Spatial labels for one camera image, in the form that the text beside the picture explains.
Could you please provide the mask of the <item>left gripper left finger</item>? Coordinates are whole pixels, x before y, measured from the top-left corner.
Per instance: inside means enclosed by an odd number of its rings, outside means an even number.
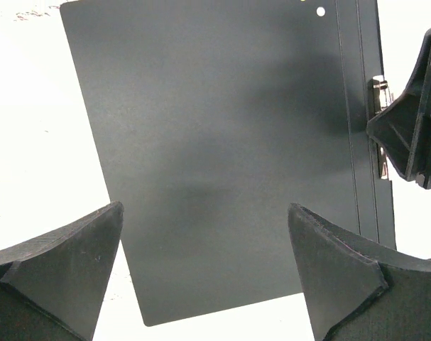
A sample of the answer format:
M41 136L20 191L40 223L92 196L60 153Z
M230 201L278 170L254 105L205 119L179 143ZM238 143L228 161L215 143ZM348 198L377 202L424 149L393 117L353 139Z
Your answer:
M0 340L92 340L123 223L111 202L0 250Z

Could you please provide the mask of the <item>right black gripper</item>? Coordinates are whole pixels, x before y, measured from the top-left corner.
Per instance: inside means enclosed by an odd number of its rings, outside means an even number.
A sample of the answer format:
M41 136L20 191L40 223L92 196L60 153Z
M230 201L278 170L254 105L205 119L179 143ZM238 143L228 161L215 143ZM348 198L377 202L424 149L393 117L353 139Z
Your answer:
M380 142L397 174L431 189L431 28L422 41L413 73L384 112Z

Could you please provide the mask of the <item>metal folder clip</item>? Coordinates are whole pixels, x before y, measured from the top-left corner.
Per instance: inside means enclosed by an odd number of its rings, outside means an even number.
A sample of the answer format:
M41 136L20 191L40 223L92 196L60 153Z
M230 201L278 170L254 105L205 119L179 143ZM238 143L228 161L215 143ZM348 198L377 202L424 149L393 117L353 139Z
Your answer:
M371 99L373 105L373 116L367 124L367 134L376 143L378 175L381 180L390 180L388 170L388 157L380 138L384 131L384 112L393 103L388 81L384 75L375 75L371 79Z

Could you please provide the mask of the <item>grey black file folder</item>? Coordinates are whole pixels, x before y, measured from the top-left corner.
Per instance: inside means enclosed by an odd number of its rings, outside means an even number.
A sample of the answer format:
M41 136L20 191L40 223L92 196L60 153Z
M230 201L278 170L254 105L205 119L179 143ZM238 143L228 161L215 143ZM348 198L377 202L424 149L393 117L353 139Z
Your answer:
M366 135L375 1L72 1L60 8L148 327L301 291L296 202L395 248Z

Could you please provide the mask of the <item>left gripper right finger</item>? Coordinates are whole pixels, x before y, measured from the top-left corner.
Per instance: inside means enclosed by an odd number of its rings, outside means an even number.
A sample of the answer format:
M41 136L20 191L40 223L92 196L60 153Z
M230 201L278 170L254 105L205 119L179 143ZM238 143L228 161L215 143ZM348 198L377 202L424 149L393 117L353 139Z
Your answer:
M293 203L288 229L316 340L431 340L431 261Z

